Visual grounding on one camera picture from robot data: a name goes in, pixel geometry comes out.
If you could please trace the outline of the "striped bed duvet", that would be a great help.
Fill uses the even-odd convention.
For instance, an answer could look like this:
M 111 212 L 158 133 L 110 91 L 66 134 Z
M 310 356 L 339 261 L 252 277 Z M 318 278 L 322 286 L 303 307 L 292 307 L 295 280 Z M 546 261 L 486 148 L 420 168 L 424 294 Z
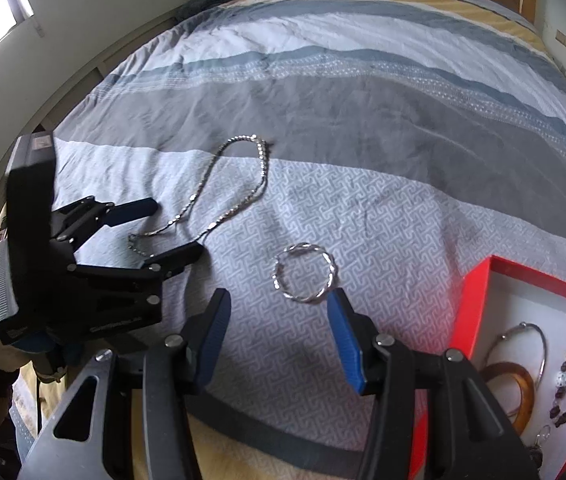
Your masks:
M 410 347 L 418 276 L 490 255 L 566 256 L 566 79 L 488 0 L 237 0 L 163 32 L 56 128 L 55 201 L 153 197 L 78 252 L 136 266 L 190 240 L 154 344 L 218 288 L 232 318 L 192 401 L 202 471 L 353 477 L 372 404 L 347 384 L 328 278 Z

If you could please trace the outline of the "wall light switch plate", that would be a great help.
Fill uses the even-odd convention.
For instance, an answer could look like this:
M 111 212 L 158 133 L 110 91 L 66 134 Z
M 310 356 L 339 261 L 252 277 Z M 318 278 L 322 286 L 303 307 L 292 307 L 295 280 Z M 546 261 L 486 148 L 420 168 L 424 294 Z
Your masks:
M 566 48 L 566 35 L 559 29 L 556 30 L 555 40 Z

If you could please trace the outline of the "dark teal blanket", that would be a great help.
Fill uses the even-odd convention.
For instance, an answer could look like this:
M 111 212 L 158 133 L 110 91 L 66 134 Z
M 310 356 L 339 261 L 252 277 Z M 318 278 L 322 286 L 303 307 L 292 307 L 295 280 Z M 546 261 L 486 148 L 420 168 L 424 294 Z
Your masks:
M 174 18 L 182 22 L 205 10 L 220 6 L 233 0 L 188 0 L 174 11 Z

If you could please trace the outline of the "red jewelry box tray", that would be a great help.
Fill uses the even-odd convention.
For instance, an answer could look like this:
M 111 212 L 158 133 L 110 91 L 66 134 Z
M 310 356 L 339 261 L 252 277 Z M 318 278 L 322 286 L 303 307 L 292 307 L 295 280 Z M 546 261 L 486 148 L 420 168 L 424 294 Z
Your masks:
M 431 352 L 461 350 L 482 370 L 514 363 L 533 384 L 522 442 L 543 454 L 540 476 L 566 472 L 566 256 L 546 263 L 490 255 L 458 273 L 437 263 L 414 285 L 419 309 L 434 304 L 427 333 L 412 339 Z

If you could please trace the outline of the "amber resin bangle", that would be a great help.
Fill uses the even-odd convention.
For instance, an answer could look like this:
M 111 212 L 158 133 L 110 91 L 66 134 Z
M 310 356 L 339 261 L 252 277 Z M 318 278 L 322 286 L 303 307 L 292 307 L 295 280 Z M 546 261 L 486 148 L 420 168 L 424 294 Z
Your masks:
M 505 384 L 511 386 L 504 410 L 516 434 L 521 436 L 532 419 L 536 404 L 536 386 L 528 370 L 514 362 L 499 362 L 484 367 L 480 376 L 487 384 L 497 382 L 502 392 Z

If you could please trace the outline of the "silver bangle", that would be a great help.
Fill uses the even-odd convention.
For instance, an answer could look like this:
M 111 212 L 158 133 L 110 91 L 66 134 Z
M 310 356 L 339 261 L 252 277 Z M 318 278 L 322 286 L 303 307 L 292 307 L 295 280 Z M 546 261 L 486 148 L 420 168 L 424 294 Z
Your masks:
M 548 364 L 548 338 L 542 328 L 536 323 L 520 322 L 497 334 L 481 367 L 499 362 L 514 362 L 525 367 L 538 390 Z

